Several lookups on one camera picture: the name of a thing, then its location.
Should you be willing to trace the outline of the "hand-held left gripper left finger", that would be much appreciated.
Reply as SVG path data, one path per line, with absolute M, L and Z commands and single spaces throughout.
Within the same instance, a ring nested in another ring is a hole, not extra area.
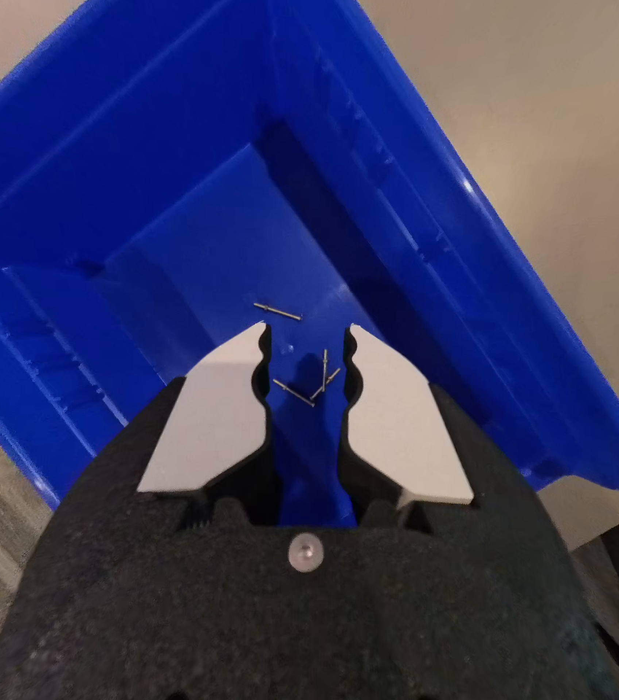
M 270 324 L 257 322 L 188 371 L 139 494 L 188 498 L 200 514 L 234 498 L 252 524 L 279 523 L 282 479 L 267 402 L 271 341 Z

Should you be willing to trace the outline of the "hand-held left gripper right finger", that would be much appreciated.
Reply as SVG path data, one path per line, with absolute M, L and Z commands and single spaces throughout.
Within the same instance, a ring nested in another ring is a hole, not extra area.
M 396 515 L 414 503 L 472 505 L 473 488 L 426 376 L 356 323 L 345 330 L 343 362 L 338 479 L 356 523 L 377 502 Z

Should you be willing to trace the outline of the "blue plastic bin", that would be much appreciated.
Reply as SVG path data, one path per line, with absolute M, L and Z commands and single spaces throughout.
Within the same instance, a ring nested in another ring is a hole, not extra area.
M 297 391 L 357 323 L 535 489 L 619 490 L 619 399 L 357 2 L 85 3 L 0 84 L 0 445 L 56 509 L 259 320 Z

